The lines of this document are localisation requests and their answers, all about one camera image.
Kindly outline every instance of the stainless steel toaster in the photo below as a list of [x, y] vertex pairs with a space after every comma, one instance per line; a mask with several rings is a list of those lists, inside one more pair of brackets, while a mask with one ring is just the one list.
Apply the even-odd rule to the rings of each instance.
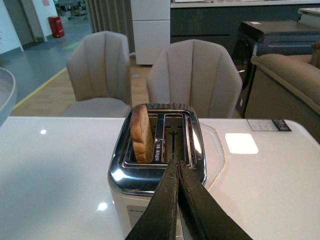
[[152, 162], [136, 161], [130, 136], [131, 110], [118, 136], [108, 171], [124, 237], [146, 209], [171, 159], [184, 160], [203, 185], [207, 177], [205, 148], [195, 111], [176, 103], [145, 105], [153, 136]]

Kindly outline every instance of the dark gray washing machine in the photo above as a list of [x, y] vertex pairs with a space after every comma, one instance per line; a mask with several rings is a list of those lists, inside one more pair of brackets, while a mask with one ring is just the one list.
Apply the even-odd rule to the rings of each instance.
[[312, 54], [311, 44], [320, 41], [320, 29], [294, 21], [243, 21], [238, 29], [232, 60], [242, 78], [236, 109], [244, 118], [256, 68], [252, 56], [264, 54]]

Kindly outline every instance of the toast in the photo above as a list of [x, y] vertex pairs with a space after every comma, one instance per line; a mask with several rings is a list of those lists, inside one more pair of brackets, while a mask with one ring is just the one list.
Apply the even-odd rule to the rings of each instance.
[[130, 119], [130, 135], [135, 159], [138, 163], [151, 163], [154, 140], [147, 107], [143, 104], [133, 107]]

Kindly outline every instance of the curtain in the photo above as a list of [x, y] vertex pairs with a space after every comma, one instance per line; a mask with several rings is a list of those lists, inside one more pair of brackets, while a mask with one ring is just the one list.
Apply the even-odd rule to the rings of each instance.
[[126, 35], [130, 53], [135, 51], [130, 0], [86, 0], [93, 33], [111, 31]]

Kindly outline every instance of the white countertop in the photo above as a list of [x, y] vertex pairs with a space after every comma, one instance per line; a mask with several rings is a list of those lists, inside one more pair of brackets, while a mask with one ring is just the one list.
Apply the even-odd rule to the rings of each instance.
[[310, 13], [310, 14], [320, 15], [320, 7], [300, 8], [298, 12], [300, 14]]
[[[8, 117], [0, 127], [1, 239], [124, 239], [107, 178], [123, 121]], [[255, 240], [319, 239], [320, 145], [303, 127], [287, 121], [292, 132], [252, 131], [246, 119], [200, 123], [208, 175], [214, 161], [222, 164], [205, 186], [227, 214]], [[258, 153], [231, 153], [227, 133], [250, 134]], [[222, 162], [214, 151], [224, 152]]]
[[214, 0], [214, 2], [173, 2], [171, 8], [214, 8], [270, 5], [320, 4], [320, 0]]

